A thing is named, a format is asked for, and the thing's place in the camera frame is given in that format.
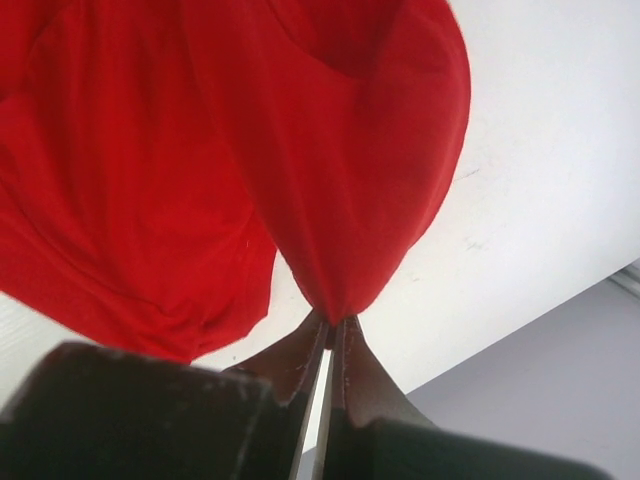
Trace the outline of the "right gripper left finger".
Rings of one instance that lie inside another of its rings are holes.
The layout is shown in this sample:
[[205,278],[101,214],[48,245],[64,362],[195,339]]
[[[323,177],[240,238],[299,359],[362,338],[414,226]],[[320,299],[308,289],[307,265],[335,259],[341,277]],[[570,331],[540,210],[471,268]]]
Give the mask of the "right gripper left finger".
[[292,479],[330,328],[309,314],[223,371],[77,341],[1,410],[5,479]]

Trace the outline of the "red t shirt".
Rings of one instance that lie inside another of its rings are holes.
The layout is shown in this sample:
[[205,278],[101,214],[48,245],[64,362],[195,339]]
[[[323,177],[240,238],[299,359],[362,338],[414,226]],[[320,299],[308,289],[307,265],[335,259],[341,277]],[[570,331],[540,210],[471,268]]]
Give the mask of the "red t shirt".
[[433,222],[470,97],[446,1],[5,1],[1,289],[189,362],[282,256],[337,323]]

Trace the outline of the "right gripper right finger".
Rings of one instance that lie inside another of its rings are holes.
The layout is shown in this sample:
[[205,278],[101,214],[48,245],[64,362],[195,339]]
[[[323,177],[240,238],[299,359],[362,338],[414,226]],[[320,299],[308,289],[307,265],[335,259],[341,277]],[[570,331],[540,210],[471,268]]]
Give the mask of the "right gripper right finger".
[[605,479],[577,461],[451,433],[405,396],[357,318],[335,331],[325,479]]

